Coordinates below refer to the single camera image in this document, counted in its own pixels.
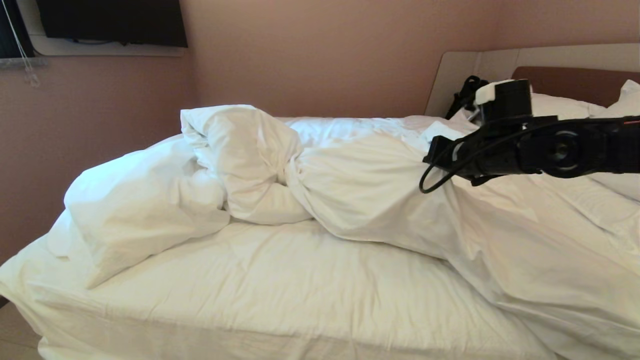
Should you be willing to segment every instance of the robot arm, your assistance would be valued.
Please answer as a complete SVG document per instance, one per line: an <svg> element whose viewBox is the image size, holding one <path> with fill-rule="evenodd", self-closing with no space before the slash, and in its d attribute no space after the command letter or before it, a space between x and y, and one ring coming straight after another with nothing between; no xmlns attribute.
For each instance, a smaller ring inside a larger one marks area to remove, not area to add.
<svg viewBox="0 0 640 360"><path fill-rule="evenodd" d="M429 163L420 190L429 193L454 175L474 186L499 176L541 174L571 178L594 172L640 173L640 116L558 121L533 117L528 80L487 85L476 93L484 124L450 140L436 136L423 162ZM434 168L448 172L431 188Z"/></svg>

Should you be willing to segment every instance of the blind cord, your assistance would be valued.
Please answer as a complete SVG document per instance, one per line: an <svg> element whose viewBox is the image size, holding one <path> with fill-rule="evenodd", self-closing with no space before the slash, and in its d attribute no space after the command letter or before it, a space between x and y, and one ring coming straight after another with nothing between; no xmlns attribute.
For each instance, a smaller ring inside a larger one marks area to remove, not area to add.
<svg viewBox="0 0 640 360"><path fill-rule="evenodd" d="M11 21L11 17L9 16L9 10L6 8L6 4L4 3L4 0L2 0L2 6L4 7L4 13L6 14L6 18L9 20L9 26L11 27L11 31L13 32L15 43L18 45L18 50L20 51L20 57L24 62L24 72L26 73L24 76L24 80L28 82L31 85L31 87L37 88L38 86L40 86L40 80L38 79L38 76L36 75L35 71L33 70L33 67L31 66L31 61L29 60L27 53L25 53L24 49L22 48L22 44L20 43L18 34L15 32L15 28L13 27L13 22Z"/></svg>

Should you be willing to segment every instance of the window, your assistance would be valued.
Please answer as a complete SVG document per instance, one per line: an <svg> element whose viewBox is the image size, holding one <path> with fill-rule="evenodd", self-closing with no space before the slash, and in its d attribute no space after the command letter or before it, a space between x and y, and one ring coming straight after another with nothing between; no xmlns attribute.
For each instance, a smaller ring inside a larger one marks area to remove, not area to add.
<svg viewBox="0 0 640 360"><path fill-rule="evenodd" d="M21 58L18 37L22 50L27 57L33 57L33 47L20 16L16 0L0 0L0 59Z"/></svg>

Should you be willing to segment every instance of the black cable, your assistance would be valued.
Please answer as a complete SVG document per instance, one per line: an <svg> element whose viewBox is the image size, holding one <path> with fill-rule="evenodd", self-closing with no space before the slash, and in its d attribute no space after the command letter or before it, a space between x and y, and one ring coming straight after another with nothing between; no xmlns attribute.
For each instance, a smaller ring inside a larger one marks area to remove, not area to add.
<svg viewBox="0 0 640 360"><path fill-rule="evenodd" d="M558 122L553 122L551 124L545 124L542 126L538 126L538 127L532 127L530 129L524 129L521 130L515 134L511 134L509 136L506 136L504 138L501 138L499 140L496 140L492 143L490 143L489 145L483 147L482 149L477 150L476 152L474 152L473 154L471 154L469 157L467 157L467 159L463 160L461 163L457 164L455 167L453 167L451 169L451 171L443 176L443 178L441 178L437 183L435 183L432 187L428 188L428 189L424 189L424 180L427 178L427 175L431 172L431 170L433 170L433 167L435 166L434 164L444 155L448 152L449 148L451 146L454 145L458 145L460 142L463 142L465 139L467 139L468 137L472 136L473 133L465 136L464 138L460 138L458 140L456 140L455 142L449 144L449 146L443 150L433 161L432 163L429 165L429 167L427 168L427 170L424 172L424 174L422 175L422 178L420 179L420 191L422 193L431 193L434 190L436 190L437 188L441 187L442 185L444 185L448 180L450 180L452 177L454 177L456 175L456 173L458 173L460 170L462 170L465 166L467 166L469 163L471 163L472 161L474 161L478 156L482 155L482 153L491 150L492 148L508 142L512 139L515 139L519 136L524 136L526 134L532 133L534 131L540 130L540 129L545 129L547 127L554 127L554 126L558 126L558 125L567 125L567 124L576 124L576 123L580 123L580 124L590 124L590 123L602 123L603 121L607 121L604 119L574 119L574 120L563 120L563 121L558 121Z"/></svg>

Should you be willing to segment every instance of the window sill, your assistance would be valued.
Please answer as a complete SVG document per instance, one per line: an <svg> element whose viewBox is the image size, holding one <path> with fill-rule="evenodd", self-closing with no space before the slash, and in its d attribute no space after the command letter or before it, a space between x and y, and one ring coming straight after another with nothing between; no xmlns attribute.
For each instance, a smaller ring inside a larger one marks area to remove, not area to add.
<svg viewBox="0 0 640 360"><path fill-rule="evenodd" d="M31 66L44 66L47 65L45 58L29 58ZM0 59L0 70L2 69L19 69L24 67L24 60L21 58Z"/></svg>

